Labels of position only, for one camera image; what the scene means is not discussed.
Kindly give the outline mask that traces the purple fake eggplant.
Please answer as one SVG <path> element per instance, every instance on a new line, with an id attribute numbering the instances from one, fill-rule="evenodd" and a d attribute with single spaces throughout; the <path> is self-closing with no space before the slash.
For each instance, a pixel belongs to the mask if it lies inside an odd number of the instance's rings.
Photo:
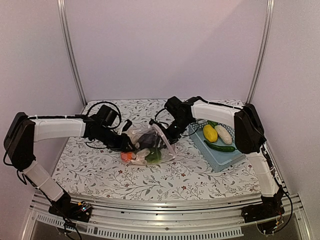
<path id="1" fill-rule="evenodd" d="M 155 148 L 159 143 L 159 137 L 155 133 L 145 133 L 139 137 L 136 143 L 138 149 Z"/>

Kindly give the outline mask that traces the clear zip top bag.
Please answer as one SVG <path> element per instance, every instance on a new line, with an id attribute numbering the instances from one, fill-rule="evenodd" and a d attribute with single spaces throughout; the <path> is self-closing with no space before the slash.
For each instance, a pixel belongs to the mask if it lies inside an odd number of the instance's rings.
<path id="1" fill-rule="evenodd" d="M 156 165 L 176 158 L 175 147 L 169 143 L 161 128 L 152 124 L 124 132 L 134 149 L 120 153 L 121 160 L 132 165 Z"/>

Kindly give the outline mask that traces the green fake cucumber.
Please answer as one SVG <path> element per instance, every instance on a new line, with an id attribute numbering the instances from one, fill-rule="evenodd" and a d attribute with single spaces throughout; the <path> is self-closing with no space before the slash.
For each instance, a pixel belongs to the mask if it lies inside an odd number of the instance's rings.
<path id="1" fill-rule="evenodd" d="M 218 151 L 218 152 L 223 152 L 223 153 L 232 153 L 232 152 L 235 152 L 237 149 L 232 146 L 232 145 L 215 145 L 207 140 L 204 140 L 203 141 L 205 143 L 205 145 L 207 147 L 209 147 L 210 149 L 212 150 L 215 150 L 215 151 Z"/>

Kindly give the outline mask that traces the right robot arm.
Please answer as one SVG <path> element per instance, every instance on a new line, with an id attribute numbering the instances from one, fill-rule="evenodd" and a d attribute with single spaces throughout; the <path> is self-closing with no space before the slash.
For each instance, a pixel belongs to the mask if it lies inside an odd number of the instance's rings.
<path id="1" fill-rule="evenodd" d="M 269 218 L 278 210 L 284 190 L 276 178 L 275 167 L 266 147 L 264 128 L 252 104 L 233 107 L 210 102 L 200 96 L 185 101 L 173 96 L 166 101 L 164 108 L 173 117 L 173 122 L 164 131 L 171 143 L 177 142 L 187 126 L 196 120 L 209 120 L 232 127 L 235 146 L 246 155 L 260 184 L 262 204 L 258 213 L 262 218 Z"/>

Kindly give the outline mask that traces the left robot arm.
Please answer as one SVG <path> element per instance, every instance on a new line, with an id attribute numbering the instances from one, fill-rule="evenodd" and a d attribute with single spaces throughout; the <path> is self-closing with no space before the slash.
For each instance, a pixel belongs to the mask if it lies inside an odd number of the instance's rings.
<path id="1" fill-rule="evenodd" d="M 103 105 L 96 114 L 29 116 L 24 112 L 15 115 L 4 138 L 5 158 L 23 181 L 30 182 L 40 190 L 63 216 L 74 213 L 70 195 L 37 162 L 34 144 L 51 139 L 85 138 L 100 141 L 108 149 L 131 152 L 135 149 L 125 133 L 115 133 L 113 122 L 117 113 Z"/>

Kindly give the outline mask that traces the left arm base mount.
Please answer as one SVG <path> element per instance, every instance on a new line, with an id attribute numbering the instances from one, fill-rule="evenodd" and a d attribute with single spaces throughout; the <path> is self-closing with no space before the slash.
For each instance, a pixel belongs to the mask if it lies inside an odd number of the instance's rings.
<path id="1" fill-rule="evenodd" d="M 69 200 L 53 201 L 48 212 L 65 219 L 88 223 L 92 215 L 93 206 L 81 201 L 73 203 Z"/>

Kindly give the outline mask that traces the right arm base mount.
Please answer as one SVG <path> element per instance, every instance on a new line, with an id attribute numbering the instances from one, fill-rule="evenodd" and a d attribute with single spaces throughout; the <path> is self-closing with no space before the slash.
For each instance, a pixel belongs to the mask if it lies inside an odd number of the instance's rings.
<path id="1" fill-rule="evenodd" d="M 250 204 L 241 209 L 241 216 L 245 223 L 265 220 L 284 213 L 285 210 L 281 201 L 267 201 L 259 204 Z"/>

